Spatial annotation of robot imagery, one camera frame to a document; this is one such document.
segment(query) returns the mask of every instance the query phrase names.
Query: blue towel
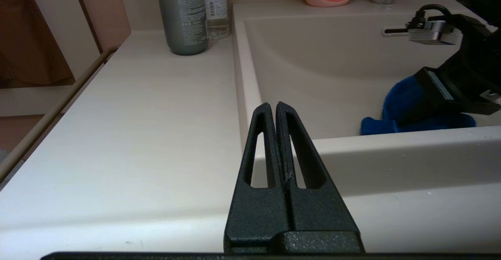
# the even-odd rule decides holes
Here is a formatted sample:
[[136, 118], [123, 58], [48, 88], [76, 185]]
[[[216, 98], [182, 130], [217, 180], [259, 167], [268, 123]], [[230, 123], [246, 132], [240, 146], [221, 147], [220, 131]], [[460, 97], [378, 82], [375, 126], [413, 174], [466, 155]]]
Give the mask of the blue towel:
[[370, 117], [364, 118], [362, 120], [360, 134], [377, 135], [415, 132], [419, 130], [469, 128], [476, 126], [473, 117], [462, 113], [441, 114], [415, 124], [404, 127], [397, 126], [396, 120], [418, 104], [422, 98], [424, 98], [424, 92], [414, 76], [400, 81], [386, 96], [383, 105], [383, 119], [375, 120]]

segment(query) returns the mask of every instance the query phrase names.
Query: sink basin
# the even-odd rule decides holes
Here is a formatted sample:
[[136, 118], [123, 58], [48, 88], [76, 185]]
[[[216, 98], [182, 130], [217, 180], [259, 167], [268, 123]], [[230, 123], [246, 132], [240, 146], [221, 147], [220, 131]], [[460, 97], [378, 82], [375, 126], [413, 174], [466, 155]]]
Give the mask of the sink basin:
[[[501, 253], [501, 232], [492, 226], [501, 214], [501, 112], [474, 115], [477, 128], [358, 135], [364, 117], [379, 119], [396, 82], [458, 50], [381, 36], [425, 3], [469, 13], [451, 0], [234, 5], [242, 144], [254, 108], [283, 101], [301, 117], [367, 251]], [[258, 142], [257, 188], [267, 186], [264, 158]]]

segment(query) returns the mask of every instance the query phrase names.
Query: sink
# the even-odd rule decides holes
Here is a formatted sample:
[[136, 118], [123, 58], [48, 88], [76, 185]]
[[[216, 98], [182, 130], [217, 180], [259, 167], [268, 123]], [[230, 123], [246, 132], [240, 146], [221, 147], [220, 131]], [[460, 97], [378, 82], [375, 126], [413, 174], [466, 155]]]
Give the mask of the sink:
[[[501, 214], [501, 112], [474, 115], [476, 128], [358, 135], [364, 117], [380, 118], [396, 82], [458, 50], [381, 36], [427, 3], [474, 16], [453, 0], [234, 5], [242, 146], [254, 108], [283, 101], [301, 117], [367, 251], [501, 253], [501, 232], [492, 226]], [[257, 188], [267, 186], [264, 158], [258, 142]]]

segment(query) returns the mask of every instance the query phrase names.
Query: white countertop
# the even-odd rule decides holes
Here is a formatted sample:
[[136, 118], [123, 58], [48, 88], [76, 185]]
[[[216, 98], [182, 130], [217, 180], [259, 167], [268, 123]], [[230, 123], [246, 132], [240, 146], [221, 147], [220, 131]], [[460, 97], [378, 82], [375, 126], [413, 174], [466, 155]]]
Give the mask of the white countertop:
[[222, 251], [240, 160], [231, 38], [134, 32], [0, 192], [0, 259]]

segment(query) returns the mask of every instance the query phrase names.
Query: gray bottle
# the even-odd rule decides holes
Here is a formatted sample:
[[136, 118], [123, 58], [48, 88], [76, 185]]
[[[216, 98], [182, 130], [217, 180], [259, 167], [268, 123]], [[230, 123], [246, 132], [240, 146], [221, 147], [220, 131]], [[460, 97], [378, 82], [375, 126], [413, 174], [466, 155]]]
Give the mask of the gray bottle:
[[205, 0], [158, 0], [170, 51], [180, 55], [207, 49]]

